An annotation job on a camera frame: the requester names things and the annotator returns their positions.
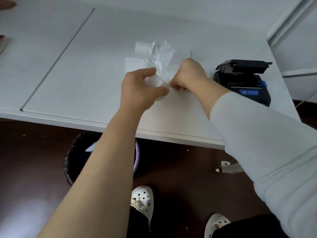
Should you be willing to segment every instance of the white desk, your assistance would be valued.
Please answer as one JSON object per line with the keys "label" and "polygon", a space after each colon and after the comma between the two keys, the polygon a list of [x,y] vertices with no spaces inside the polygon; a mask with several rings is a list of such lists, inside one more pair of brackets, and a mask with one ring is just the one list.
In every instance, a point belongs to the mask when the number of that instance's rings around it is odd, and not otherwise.
{"label": "white desk", "polygon": [[[99,6],[23,111],[16,106],[4,107],[0,108],[0,116],[103,131],[119,107],[125,58],[133,56],[136,41],[153,40],[168,40],[180,50],[181,58],[188,57],[191,50],[210,76],[218,64],[229,59],[272,61],[273,65],[261,75],[268,85],[271,108],[299,120],[264,34]],[[19,100],[18,108],[27,98]],[[172,89],[144,113],[137,137],[224,147],[196,98]]]}

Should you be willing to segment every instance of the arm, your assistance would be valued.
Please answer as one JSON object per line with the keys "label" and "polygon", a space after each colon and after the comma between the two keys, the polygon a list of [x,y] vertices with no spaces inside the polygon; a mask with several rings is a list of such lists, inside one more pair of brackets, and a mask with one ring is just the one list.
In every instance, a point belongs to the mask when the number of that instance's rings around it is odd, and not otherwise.
{"label": "arm", "polygon": [[[195,68],[188,76],[187,68]],[[289,237],[317,234],[317,131],[209,80],[192,59],[171,81],[192,91],[220,132],[225,150]]]}
{"label": "arm", "polygon": [[135,133],[140,118],[167,88],[146,87],[155,68],[127,73],[120,108],[85,167],[38,237],[125,237],[133,182]]}

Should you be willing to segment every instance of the light blue sleeve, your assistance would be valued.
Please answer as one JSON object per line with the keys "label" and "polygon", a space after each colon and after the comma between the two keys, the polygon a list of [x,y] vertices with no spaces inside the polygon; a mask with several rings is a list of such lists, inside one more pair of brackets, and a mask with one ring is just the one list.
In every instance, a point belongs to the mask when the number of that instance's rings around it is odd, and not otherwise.
{"label": "light blue sleeve", "polygon": [[317,130],[233,92],[216,102],[210,121],[285,233],[316,237]]}

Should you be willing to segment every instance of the trash can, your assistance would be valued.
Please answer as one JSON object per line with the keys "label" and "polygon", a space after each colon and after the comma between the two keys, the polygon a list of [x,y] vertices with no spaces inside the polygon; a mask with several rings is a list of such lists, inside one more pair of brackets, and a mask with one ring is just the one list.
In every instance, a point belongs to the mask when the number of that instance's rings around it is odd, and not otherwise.
{"label": "trash can", "polygon": [[[74,140],[70,150],[67,152],[64,161],[64,173],[70,185],[73,185],[81,170],[84,168],[91,152],[85,150],[93,143],[97,142],[102,133],[93,131],[84,131]],[[134,166],[133,173],[135,173],[140,159],[140,148],[135,139],[134,149]]]}

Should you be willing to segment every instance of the brown floor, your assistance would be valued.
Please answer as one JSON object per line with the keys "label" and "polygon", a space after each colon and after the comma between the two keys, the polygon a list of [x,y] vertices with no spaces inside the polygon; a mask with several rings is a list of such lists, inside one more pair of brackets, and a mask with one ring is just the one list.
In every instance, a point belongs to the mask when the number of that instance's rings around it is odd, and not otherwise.
{"label": "brown floor", "polygon": [[[317,128],[314,108],[300,112],[303,122]],[[35,237],[69,190],[63,159],[81,131],[16,121],[0,122],[0,132],[0,237]],[[270,212],[245,173],[215,171],[221,161],[236,162],[224,151],[138,141],[133,188],[153,189],[153,237],[203,237],[214,212],[231,221]]]}

